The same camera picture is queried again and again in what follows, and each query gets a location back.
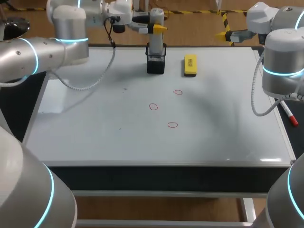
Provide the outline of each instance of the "red marker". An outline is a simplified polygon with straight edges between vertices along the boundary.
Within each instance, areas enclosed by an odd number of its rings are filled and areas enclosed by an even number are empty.
[[[296,118],[294,117],[294,115],[292,114],[292,112],[290,111],[290,109],[288,108],[288,106],[286,105],[285,101],[281,101],[281,106],[284,109],[285,113],[288,115],[290,122],[292,123],[292,125],[294,127],[299,126],[299,123],[297,122]]]

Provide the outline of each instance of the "cyan led light ring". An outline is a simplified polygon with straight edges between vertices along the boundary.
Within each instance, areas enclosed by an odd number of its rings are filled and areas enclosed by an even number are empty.
[[[84,42],[88,41],[89,38],[84,39],[56,39],[57,41],[64,42],[64,43],[78,43],[78,42]]]
[[[47,208],[45,209],[43,215],[41,216],[40,220],[38,221],[37,225],[34,228],[39,228],[40,225],[42,224],[42,222],[44,221],[44,219],[46,218],[46,216],[51,208],[53,198],[54,198],[54,193],[55,193],[55,184],[54,184],[54,178],[53,178],[52,172],[51,172],[51,170],[49,170],[49,168],[45,164],[43,164],[43,165],[46,167],[46,169],[50,175],[50,178],[51,178],[51,195],[48,200]]]
[[[299,75],[302,72],[304,72],[304,69],[298,71],[298,72],[294,72],[294,73],[276,73],[276,72],[272,72],[270,70],[265,69],[265,67],[263,67],[264,71],[271,74],[271,75],[276,75],[276,76],[295,76],[295,75]]]
[[[38,60],[37,52],[36,52],[34,46],[33,46],[28,40],[23,39],[23,38],[20,38],[20,39],[23,40],[23,41],[25,41],[25,42],[27,42],[27,43],[29,44],[29,46],[32,48],[32,50],[33,50],[33,52],[34,52],[34,54],[35,54],[35,58],[36,58],[36,68],[35,68],[34,72],[32,73],[32,75],[34,75],[34,74],[37,72],[38,66],[39,66],[39,60]]]
[[[287,188],[288,188],[288,193],[289,193],[289,197],[291,202],[294,205],[294,208],[296,209],[296,211],[298,212],[298,214],[301,216],[301,218],[304,220],[304,215],[301,212],[301,210],[299,209],[297,203],[295,202],[294,196],[291,192],[291,188],[290,188],[290,173],[291,173],[291,169],[292,169],[293,165],[290,167],[289,172],[288,172],[288,177],[287,177]]]
[[[299,18],[298,18],[298,20],[297,20],[297,22],[296,22],[296,24],[295,24],[295,29],[296,29],[296,30],[297,30],[298,27],[299,27],[299,23],[300,23],[300,20],[302,19],[303,15],[304,15],[304,11],[301,13],[301,15],[299,16]]]

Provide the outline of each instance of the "whiteboard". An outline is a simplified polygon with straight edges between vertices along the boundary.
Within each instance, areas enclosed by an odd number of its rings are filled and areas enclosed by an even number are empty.
[[[146,73],[145,50],[119,47],[101,85],[67,89],[50,78],[26,134],[27,147],[49,166],[290,166],[293,151],[277,109],[256,117],[250,105],[257,52],[249,47],[168,48],[164,75]],[[196,77],[184,56],[197,55]],[[90,48],[84,65],[58,71],[68,83],[93,83],[111,48]],[[273,102],[262,91],[255,104]]]

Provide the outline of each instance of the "yellow and black tape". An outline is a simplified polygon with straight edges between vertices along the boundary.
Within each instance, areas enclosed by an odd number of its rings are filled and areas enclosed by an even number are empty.
[[[247,10],[221,10],[220,12],[216,10],[197,10],[197,11],[186,11],[186,10],[175,10],[175,11],[164,11],[164,13],[170,14],[201,14],[201,13],[246,13]]]
[[[9,11],[46,11],[47,8],[4,8]],[[218,13],[216,10],[197,10],[197,11],[187,11],[187,10],[165,10],[164,13],[170,14],[201,14],[201,13]],[[243,13],[247,15],[247,10],[221,10],[220,13]]]
[[[222,20],[223,20],[223,23],[224,23],[224,26],[225,26],[226,33],[230,34],[231,29],[230,29],[230,26],[228,24],[227,13],[221,12],[221,15],[222,15]],[[234,42],[230,41],[229,45],[234,47]]]
[[[9,11],[46,11],[47,8],[4,8]]]

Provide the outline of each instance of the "wooden floor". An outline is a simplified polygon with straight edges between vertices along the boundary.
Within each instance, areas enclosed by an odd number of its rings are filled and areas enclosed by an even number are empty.
[[[11,0],[15,7],[45,7],[46,0]],[[247,10],[257,0],[223,0],[223,10]],[[303,0],[264,0],[272,7],[284,5],[304,6]],[[169,10],[214,10],[212,0],[150,0],[151,6]],[[44,11],[8,12],[7,16],[19,16],[31,23],[25,37],[54,37],[54,29]],[[246,18],[241,13],[229,13],[231,30],[246,29]],[[171,14],[166,20],[168,31],[164,35],[168,45],[227,46],[214,35],[225,31],[221,16],[216,14]],[[108,43],[102,28],[89,28],[90,43]],[[145,35],[127,30],[114,34],[117,44],[146,44]],[[245,46],[259,45],[257,38],[246,41]],[[143,219],[143,220],[189,220],[189,221],[241,221],[237,199],[194,199],[194,198],[130,198],[130,197],[77,197],[80,219]],[[265,199],[255,199],[257,214],[265,206]]]

